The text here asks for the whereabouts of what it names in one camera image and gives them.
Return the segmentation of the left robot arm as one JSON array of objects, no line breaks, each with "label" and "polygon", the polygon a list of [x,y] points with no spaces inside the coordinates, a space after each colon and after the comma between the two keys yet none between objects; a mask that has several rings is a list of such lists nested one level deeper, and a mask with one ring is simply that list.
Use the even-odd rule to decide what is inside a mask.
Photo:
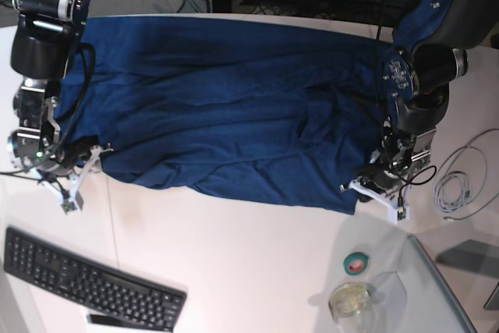
[{"label": "left robot arm", "polygon": [[393,90],[382,105],[381,146],[349,184],[361,202],[392,199],[428,166],[437,124],[448,110],[449,84],[467,73],[467,51],[497,21],[498,0],[411,0],[381,65]]}]

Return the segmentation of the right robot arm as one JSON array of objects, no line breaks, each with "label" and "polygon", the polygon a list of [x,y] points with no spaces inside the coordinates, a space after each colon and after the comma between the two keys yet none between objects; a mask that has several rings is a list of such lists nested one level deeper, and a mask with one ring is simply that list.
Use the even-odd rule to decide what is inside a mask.
[{"label": "right robot arm", "polygon": [[[90,0],[11,0],[18,13],[10,65],[23,78],[12,101],[19,127],[8,146],[15,171],[31,172],[38,182],[55,182],[69,175],[78,161],[90,159],[96,136],[68,141],[95,67],[95,50],[81,38]],[[62,80],[76,56],[83,63],[83,86],[77,99],[61,115]]]}]

